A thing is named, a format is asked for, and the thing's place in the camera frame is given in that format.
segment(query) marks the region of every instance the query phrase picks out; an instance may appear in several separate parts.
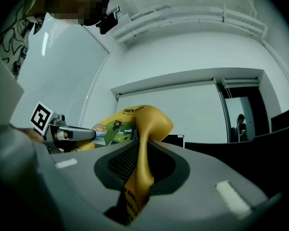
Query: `headset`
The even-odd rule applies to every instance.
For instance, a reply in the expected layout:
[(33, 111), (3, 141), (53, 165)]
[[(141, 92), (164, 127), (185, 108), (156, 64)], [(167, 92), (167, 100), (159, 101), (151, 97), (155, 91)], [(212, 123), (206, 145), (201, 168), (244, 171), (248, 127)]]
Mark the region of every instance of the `headset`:
[(109, 30), (114, 28), (118, 24), (117, 12), (120, 8), (117, 6), (115, 10), (112, 10), (110, 14), (107, 15), (107, 7), (110, 0), (102, 0), (102, 14), (99, 17), (84, 19), (80, 24), (83, 26), (92, 26), (100, 28), (101, 34), (106, 34)]

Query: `white tape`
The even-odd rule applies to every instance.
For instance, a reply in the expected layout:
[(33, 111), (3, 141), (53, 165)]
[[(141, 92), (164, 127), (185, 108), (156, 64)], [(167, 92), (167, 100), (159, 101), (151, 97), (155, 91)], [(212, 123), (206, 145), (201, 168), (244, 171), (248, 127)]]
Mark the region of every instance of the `white tape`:
[(238, 219), (243, 219), (251, 214), (251, 207), (235, 191), (229, 181), (218, 182), (216, 184), (216, 189), (222, 196), (230, 212)]
[(76, 163), (77, 163), (77, 160), (75, 158), (71, 158), (69, 160), (62, 161), (60, 163), (56, 163), (55, 166), (56, 166), (56, 168), (64, 168), (64, 167), (69, 167), (71, 165), (74, 165)]

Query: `yellow packaging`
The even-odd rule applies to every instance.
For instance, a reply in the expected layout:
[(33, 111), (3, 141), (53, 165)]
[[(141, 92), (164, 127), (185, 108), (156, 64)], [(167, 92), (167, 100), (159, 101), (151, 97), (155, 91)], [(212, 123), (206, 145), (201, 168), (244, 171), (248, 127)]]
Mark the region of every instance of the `yellow packaging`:
[(149, 168), (147, 155), (148, 140), (161, 141), (173, 129), (171, 120), (159, 109), (150, 105), (129, 107), (95, 125), (99, 144), (80, 141), (79, 150), (91, 150), (104, 145), (133, 140), (139, 133), (139, 153), (137, 165), (125, 184), (128, 220), (133, 221), (143, 209), (149, 198), (149, 189), (154, 178)]

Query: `person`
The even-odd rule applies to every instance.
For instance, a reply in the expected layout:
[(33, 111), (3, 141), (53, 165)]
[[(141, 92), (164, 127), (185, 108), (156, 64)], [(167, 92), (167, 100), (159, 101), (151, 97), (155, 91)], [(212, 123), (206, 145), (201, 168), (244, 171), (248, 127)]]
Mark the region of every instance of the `person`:
[[(106, 14), (109, 0), (20, 0), (0, 30), (0, 59), (17, 80), (29, 49), (28, 36), (43, 25), (46, 13), (80, 25), (92, 26)], [(33, 129), (20, 129), (33, 142), (43, 142)]]
[(239, 114), (237, 117), (237, 129), (240, 135), (239, 141), (247, 141), (247, 135), (246, 135), (246, 124), (243, 123), (245, 120), (245, 117), (243, 114)]

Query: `gray plastic housing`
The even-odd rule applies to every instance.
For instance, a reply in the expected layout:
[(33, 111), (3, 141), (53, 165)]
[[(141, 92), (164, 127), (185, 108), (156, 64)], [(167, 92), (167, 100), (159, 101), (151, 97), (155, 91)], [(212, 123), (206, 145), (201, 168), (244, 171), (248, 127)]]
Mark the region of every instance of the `gray plastic housing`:
[[(174, 193), (151, 196), (130, 226), (118, 224), (104, 213), (116, 205), (120, 192), (99, 181), (94, 165), (100, 157), (131, 143), (50, 155), (45, 145), (32, 144), (25, 134), (2, 128), (0, 178), (29, 208), (43, 210), (40, 214), (45, 219), (52, 218), (64, 230), (238, 230), (249, 218), (238, 220), (229, 211), (215, 188), (216, 183), (224, 180), (231, 182), (255, 212), (267, 200), (256, 185), (220, 160), (150, 141), (183, 157), (189, 163), (190, 174)], [(56, 163), (70, 159), (76, 163), (56, 167)]]

